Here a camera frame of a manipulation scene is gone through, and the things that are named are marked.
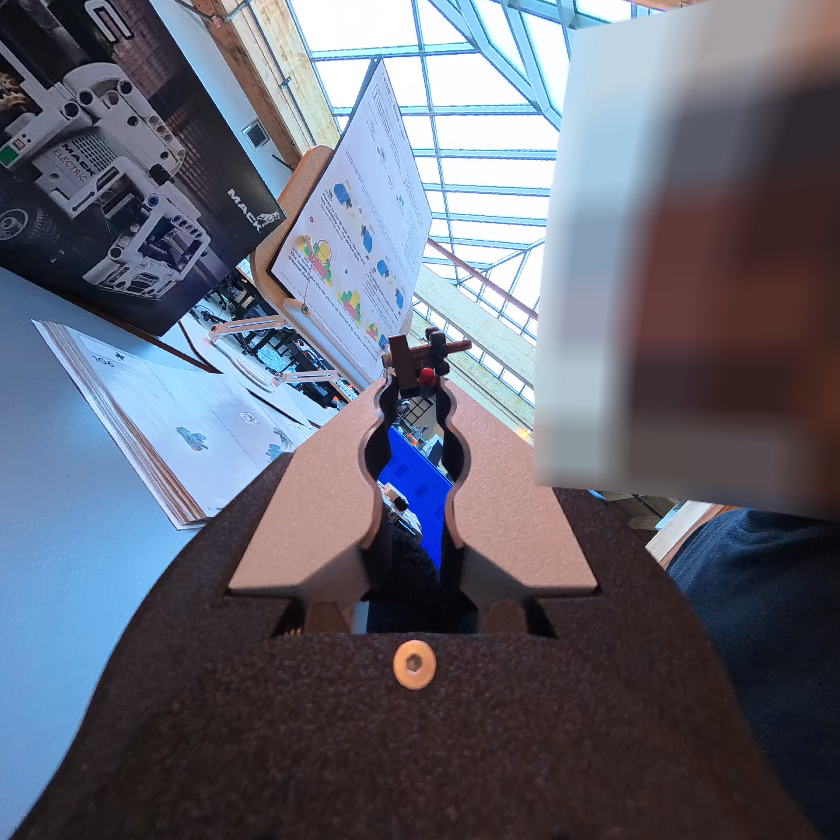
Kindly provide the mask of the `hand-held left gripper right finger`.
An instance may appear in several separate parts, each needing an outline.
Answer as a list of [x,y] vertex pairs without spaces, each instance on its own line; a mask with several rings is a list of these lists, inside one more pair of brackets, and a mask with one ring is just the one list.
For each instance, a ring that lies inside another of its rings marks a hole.
[[587,596],[597,582],[550,488],[532,481],[533,450],[458,386],[441,380],[437,421],[445,500],[440,585],[444,614],[488,614],[502,602]]

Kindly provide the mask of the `blue plastic bin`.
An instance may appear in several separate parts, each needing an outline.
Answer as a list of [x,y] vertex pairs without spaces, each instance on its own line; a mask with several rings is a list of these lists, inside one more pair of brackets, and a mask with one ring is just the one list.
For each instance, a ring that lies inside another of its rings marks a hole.
[[409,510],[421,524],[423,548],[439,570],[445,499],[453,484],[394,427],[388,434],[392,457],[384,467],[380,481],[390,483],[406,498]]

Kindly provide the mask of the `white lego truck model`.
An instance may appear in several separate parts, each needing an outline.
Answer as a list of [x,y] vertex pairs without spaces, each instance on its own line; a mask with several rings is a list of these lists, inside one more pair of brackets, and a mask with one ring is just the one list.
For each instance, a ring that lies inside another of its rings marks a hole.
[[390,483],[379,481],[377,484],[386,506],[389,521],[410,532],[414,537],[421,539],[423,537],[422,525],[417,516],[410,510],[404,495]]

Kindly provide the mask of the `small black lego subassembly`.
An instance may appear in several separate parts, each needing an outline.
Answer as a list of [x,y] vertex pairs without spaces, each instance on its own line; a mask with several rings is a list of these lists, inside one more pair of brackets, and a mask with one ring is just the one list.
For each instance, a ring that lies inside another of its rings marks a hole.
[[388,340],[389,350],[383,353],[383,366],[393,369],[402,398],[435,396],[438,381],[449,373],[447,357],[472,347],[470,340],[449,343],[436,328],[426,329],[425,337],[426,343],[410,348],[404,334],[396,335]]

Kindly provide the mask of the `printed instruction sheet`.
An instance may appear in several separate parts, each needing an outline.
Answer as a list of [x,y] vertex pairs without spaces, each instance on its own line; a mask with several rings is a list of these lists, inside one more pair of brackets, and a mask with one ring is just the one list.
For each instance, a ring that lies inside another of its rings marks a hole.
[[432,211],[383,61],[367,73],[339,143],[270,272],[338,344],[363,387],[404,333]]

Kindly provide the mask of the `red ceiling pipe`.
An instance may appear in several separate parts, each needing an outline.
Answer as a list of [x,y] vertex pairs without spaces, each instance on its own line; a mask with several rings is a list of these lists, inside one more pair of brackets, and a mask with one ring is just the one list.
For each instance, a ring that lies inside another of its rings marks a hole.
[[433,240],[432,238],[427,239],[427,245],[431,248],[435,249],[442,257],[451,261],[456,267],[468,272],[472,277],[477,278],[478,281],[486,286],[487,288],[494,291],[501,297],[504,301],[509,302],[512,306],[522,310],[525,312],[531,319],[537,321],[539,318],[539,314],[533,310],[532,308],[526,306],[523,302],[519,299],[515,298],[509,292],[505,291],[501,287],[498,286],[495,282],[490,280],[485,275],[481,274],[477,269],[467,264],[465,261],[451,253],[447,250],[444,246],[441,246],[437,241]]

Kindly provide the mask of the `lego truck set box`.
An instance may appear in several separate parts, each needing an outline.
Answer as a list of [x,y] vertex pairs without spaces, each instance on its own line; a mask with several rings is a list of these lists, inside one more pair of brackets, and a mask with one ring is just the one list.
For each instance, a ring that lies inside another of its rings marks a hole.
[[150,2],[1,3],[1,264],[162,335],[285,220]]

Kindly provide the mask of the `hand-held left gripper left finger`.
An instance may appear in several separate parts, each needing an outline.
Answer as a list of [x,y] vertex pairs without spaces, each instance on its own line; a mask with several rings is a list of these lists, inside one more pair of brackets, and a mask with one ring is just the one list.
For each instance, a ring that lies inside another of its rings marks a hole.
[[382,585],[390,560],[374,548],[382,526],[377,480],[392,457],[398,384],[387,375],[302,444],[291,458],[229,589],[333,602],[349,620]]

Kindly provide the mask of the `open lego instruction booklet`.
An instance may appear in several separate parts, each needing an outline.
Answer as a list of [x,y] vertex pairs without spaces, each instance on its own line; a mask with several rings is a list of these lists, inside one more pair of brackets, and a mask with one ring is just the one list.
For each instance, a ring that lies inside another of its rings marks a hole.
[[224,374],[156,364],[63,324],[34,325],[178,529],[216,516],[315,433]]

